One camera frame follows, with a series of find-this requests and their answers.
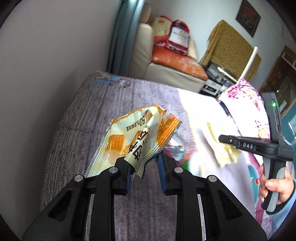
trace metal bolt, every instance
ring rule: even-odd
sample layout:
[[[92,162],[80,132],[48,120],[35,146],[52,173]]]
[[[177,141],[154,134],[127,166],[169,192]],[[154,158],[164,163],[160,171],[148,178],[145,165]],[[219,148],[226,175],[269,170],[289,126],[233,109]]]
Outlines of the metal bolt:
[[[76,182],[80,182],[80,181],[83,180],[83,176],[82,176],[82,175],[77,175],[77,176],[74,177],[74,180],[75,180]]]
[[[209,176],[209,180],[214,183],[217,181],[217,178],[215,176]]]
[[[109,172],[111,172],[111,173],[116,173],[117,171],[118,171],[117,167],[110,167],[109,168]]]
[[[175,172],[176,172],[176,173],[182,173],[182,172],[183,172],[183,168],[181,168],[181,167],[176,167],[176,168],[175,168]]]

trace orange and white wrapper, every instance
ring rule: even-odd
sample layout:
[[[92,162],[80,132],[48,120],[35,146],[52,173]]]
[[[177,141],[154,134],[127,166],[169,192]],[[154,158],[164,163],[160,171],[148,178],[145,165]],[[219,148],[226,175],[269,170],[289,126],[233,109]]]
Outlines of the orange and white wrapper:
[[[164,148],[180,124],[178,118],[159,105],[143,107],[113,120],[86,176],[99,175],[113,167],[117,158],[125,156],[142,178],[146,163]]]

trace white wall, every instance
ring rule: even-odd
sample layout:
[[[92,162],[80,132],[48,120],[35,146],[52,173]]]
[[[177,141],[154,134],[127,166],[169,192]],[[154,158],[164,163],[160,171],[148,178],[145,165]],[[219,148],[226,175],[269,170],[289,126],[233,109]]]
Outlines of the white wall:
[[[266,0],[248,1],[261,16],[253,38],[235,20],[241,0],[146,0],[152,4],[154,17],[166,15],[172,20],[180,19],[188,24],[191,36],[196,42],[199,60],[207,49],[207,39],[215,25],[222,19],[228,22],[253,47],[258,47],[258,54],[262,60],[252,85],[259,88],[284,45],[296,51],[296,44],[278,14]]]
[[[0,213],[19,236],[40,211],[56,128],[105,70],[121,0],[23,0],[0,29]]]

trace human hand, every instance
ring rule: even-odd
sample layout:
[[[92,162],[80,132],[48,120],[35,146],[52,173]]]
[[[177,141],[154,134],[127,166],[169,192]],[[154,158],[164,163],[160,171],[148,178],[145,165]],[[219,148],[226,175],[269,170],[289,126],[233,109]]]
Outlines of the human hand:
[[[263,202],[269,191],[276,191],[279,193],[277,205],[286,202],[294,190],[294,181],[288,168],[285,170],[284,179],[269,179],[264,175],[264,166],[260,166],[259,171],[262,172],[260,176],[259,198]]]

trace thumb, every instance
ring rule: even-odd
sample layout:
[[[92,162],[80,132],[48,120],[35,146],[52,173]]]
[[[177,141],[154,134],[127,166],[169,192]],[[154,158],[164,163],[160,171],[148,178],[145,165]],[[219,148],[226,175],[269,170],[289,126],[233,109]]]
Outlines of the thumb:
[[[287,190],[287,179],[269,179],[265,182],[265,187],[272,192],[285,193]]]

